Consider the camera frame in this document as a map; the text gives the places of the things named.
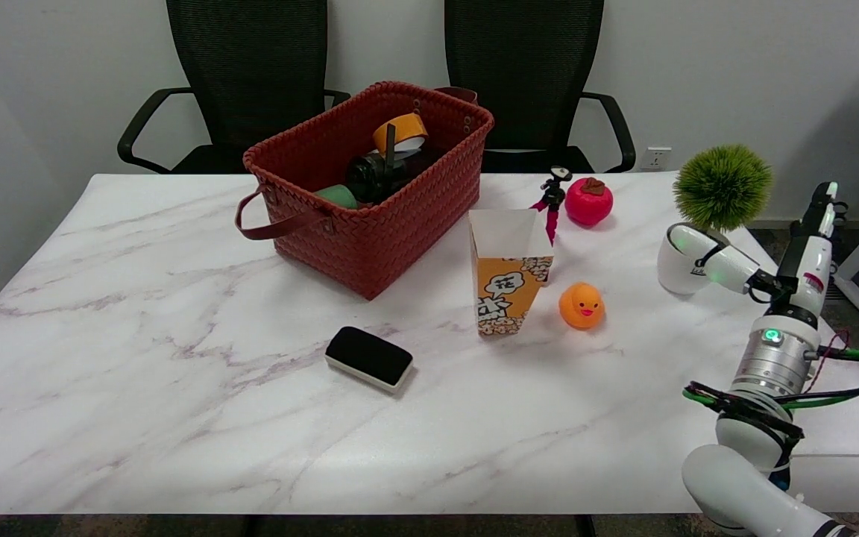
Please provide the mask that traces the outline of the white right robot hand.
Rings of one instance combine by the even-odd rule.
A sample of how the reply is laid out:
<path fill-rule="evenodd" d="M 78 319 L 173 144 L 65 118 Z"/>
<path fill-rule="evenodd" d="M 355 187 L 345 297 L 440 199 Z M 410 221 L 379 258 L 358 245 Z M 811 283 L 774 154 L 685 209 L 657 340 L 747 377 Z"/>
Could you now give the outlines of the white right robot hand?
<path fill-rule="evenodd" d="M 790 242 L 775 273 L 730 244 L 691 224 L 673 224 L 658 252 L 658 282 L 675 295 L 694 295 L 717 284 L 767 304 L 779 315 L 817 327 L 831 281 L 835 181 L 818 184 L 801 220 L 792 224 Z"/>

